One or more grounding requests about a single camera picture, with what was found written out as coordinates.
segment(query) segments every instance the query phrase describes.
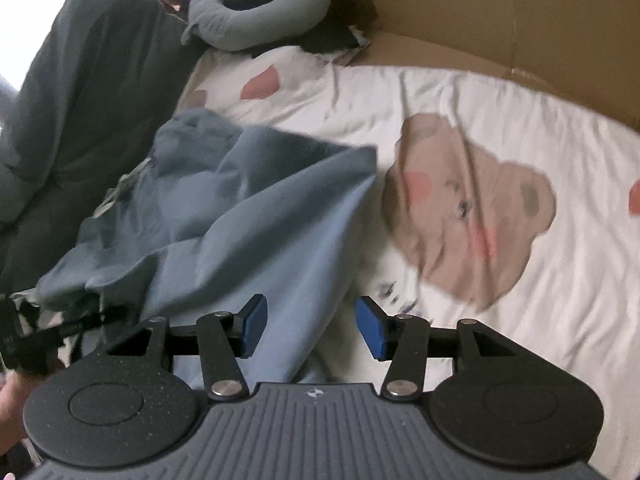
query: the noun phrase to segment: ribbed gray surface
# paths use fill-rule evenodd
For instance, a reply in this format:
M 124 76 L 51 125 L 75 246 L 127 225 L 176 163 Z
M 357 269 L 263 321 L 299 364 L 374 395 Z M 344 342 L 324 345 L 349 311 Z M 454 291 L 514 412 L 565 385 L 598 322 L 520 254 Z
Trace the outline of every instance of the ribbed gray surface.
M 45 463 L 30 480 L 597 480 L 586 465 L 540 473 L 490 469 L 453 452 L 417 408 L 380 400 L 368 384 L 264 384 L 210 410 L 182 448 L 120 472 Z

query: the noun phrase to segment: silver screw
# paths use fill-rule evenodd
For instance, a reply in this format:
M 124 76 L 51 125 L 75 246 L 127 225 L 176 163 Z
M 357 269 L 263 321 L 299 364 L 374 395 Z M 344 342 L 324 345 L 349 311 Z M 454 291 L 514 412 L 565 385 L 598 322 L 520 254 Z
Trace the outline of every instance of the silver screw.
M 411 381 L 398 379 L 395 381 L 391 381 L 386 386 L 386 390 L 394 397 L 407 397 L 417 392 L 418 386 L 416 386 L 415 383 L 412 383 Z
M 212 384 L 211 391 L 220 397 L 231 397 L 242 391 L 242 384 L 231 379 L 217 381 Z

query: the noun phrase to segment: black device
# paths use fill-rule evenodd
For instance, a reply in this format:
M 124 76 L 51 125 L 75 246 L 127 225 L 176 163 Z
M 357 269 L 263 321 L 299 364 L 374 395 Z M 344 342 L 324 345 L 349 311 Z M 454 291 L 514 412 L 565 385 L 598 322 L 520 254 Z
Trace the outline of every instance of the black device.
M 74 330 L 122 314 L 107 309 Z M 602 478 L 586 464 L 604 419 L 586 384 L 474 319 L 433 328 L 362 297 L 356 322 L 373 357 L 391 361 L 379 395 L 371 384 L 263 383 L 251 393 L 236 358 L 266 326 L 261 295 L 190 327 L 148 319 L 31 395 L 24 423 L 44 463 L 29 478 Z M 22 368 L 41 363 L 33 346 L 15 352 L 22 343 L 60 342 L 12 334 L 7 346 L 6 336 L 4 362 Z M 176 355 L 200 356 L 205 396 L 171 373 Z M 423 392 L 429 357 L 452 358 L 454 373 Z

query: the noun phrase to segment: white bed sheet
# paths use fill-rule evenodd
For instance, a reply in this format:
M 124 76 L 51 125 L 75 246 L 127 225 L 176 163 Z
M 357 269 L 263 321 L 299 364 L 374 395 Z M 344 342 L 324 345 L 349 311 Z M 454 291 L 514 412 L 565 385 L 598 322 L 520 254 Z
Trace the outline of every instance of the white bed sheet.
M 242 88 L 273 68 L 277 91 L 241 99 Z M 273 91 L 273 72 L 267 72 Z M 196 90 L 206 90 L 207 94 Z M 183 96 L 241 124 L 265 123 L 313 137 L 378 147 L 379 179 L 370 206 L 366 253 L 351 297 L 318 349 L 343 381 L 377 388 L 387 364 L 374 361 L 354 325 L 353 298 L 369 294 L 390 314 L 413 311 L 434 326 L 475 317 L 589 384 L 605 423 L 591 463 L 610 479 L 640 472 L 640 216 L 628 197 L 640 178 L 640 137 L 595 112 L 512 82 L 467 72 L 327 65 L 296 47 L 250 60 L 209 52 Z M 533 242 L 519 282 L 485 312 L 421 281 L 383 225 L 380 193 L 394 162 L 402 122 L 435 113 L 499 160 L 534 166 L 548 176 L 557 211 Z M 388 300 L 380 285 L 395 283 Z M 400 300 L 391 304 L 392 298 Z M 450 374 L 430 362 L 426 384 Z

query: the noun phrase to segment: bear ear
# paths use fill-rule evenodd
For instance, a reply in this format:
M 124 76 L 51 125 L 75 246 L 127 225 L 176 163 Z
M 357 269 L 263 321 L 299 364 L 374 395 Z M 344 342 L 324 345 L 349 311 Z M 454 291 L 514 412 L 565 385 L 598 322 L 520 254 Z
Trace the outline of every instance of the bear ear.
M 446 118 L 435 114 L 415 114 L 402 124 L 402 138 L 422 140 L 441 133 L 449 133 L 452 127 Z
M 556 196 L 548 178 L 537 171 L 520 168 L 522 179 L 519 182 L 520 197 L 524 215 L 530 221 L 534 236 L 551 227 L 556 216 Z

